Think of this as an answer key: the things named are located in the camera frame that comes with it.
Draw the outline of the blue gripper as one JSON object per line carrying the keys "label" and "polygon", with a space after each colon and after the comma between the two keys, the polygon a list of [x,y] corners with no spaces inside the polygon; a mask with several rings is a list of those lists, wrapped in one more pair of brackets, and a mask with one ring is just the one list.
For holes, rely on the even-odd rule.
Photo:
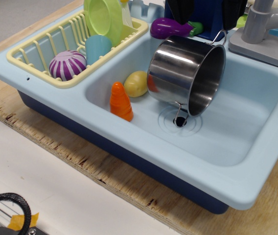
{"label": "blue gripper", "polygon": [[244,14],[247,0],[166,0],[166,18],[179,24],[200,22],[204,31],[198,37],[213,40],[220,30],[236,27]]}

